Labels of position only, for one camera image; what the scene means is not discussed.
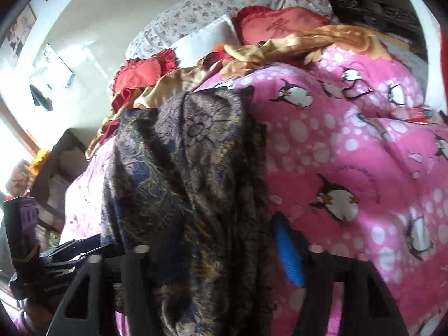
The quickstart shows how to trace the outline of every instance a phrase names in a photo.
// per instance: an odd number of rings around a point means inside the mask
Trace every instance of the dark patterned fabric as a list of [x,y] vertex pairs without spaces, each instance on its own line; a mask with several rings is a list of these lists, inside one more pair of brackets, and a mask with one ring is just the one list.
[[103,241],[151,247],[167,335],[268,335],[264,126],[253,87],[171,97],[122,115]]

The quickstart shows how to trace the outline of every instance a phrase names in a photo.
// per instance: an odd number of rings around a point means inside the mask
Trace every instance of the penguin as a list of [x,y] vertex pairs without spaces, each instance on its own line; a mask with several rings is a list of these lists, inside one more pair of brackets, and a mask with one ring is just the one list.
[[[357,90],[354,89],[354,87],[356,85],[356,82],[354,82],[351,87],[344,88],[342,90],[346,100],[353,101],[353,100],[356,100],[357,98],[360,98],[360,97],[365,96],[367,94],[371,94],[373,92],[373,90],[371,88],[368,88],[365,92],[358,92]],[[354,95],[349,95],[348,92],[350,92],[350,91],[354,92]]]
[[313,103],[313,96],[311,96],[305,88],[291,84],[283,78],[281,78],[281,80],[285,85],[280,89],[278,97],[270,101],[282,101],[299,108],[308,107]]
[[320,86],[322,87],[323,91],[325,92],[325,94],[328,97],[331,98],[339,98],[339,99],[344,99],[345,96],[342,93],[342,89],[339,88],[338,86],[332,84],[332,83],[325,83],[321,80],[317,80],[317,82],[320,84]]
[[386,129],[382,127],[382,125],[376,120],[367,119],[361,112],[359,112],[356,116],[358,119],[360,119],[360,121],[364,121],[365,123],[372,126],[378,132],[380,137],[384,137],[387,135]]
[[356,82],[357,80],[362,80],[361,74],[358,70],[345,67],[342,67],[342,69],[342,80],[348,82]]
[[234,85],[234,81],[232,80],[224,80],[222,82],[217,83],[212,88],[220,88],[220,89],[231,89]]
[[395,85],[389,88],[388,100],[398,106],[403,106],[406,103],[402,85]]
[[446,160],[448,160],[448,142],[442,137],[436,135],[435,144],[438,147],[438,151],[435,153],[435,156],[440,157],[442,155]]
[[406,233],[406,243],[409,252],[418,260],[422,260],[421,253],[428,251],[433,247],[431,236],[425,224],[423,216],[411,221]]
[[426,322],[423,322],[419,327],[415,336],[431,336],[442,318],[441,310],[431,316]]
[[316,196],[317,202],[310,203],[314,208],[324,208],[336,221],[351,222],[359,214],[358,199],[344,186],[330,183],[324,176],[322,187]]

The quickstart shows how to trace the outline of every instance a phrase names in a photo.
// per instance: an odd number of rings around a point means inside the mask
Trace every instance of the red pillow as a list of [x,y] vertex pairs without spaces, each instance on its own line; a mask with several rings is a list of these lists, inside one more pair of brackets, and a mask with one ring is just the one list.
[[134,89],[153,86],[160,77],[176,69],[176,55],[172,49],[164,49],[148,59],[128,60],[116,73],[113,93],[124,88]]
[[284,38],[296,31],[313,30],[330,24],[327,18],[300,6],[281,10],[248,6],[238,12],[233,23],[243,44]]

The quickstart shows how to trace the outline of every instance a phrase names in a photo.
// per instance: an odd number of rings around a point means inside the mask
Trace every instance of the photo on wall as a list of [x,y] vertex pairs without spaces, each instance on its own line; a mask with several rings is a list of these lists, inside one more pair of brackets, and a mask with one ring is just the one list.
[[36,17],[30,5],[27,5],[6,34],[5,40],[0,46],[0,61],[2,61],[2,66],[4,64],[8,64],[11,68],[16,66],[26,39],[28,39],[35,22]]

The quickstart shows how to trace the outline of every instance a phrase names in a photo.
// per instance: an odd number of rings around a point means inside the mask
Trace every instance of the blue object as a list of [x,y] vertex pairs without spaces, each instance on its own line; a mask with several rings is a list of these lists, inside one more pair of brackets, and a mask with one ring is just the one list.
[[305,275],[303,273],[302,257],[283,225],[279,223],[275,225],[274,238],[288,279],[297,287],[304,287]]

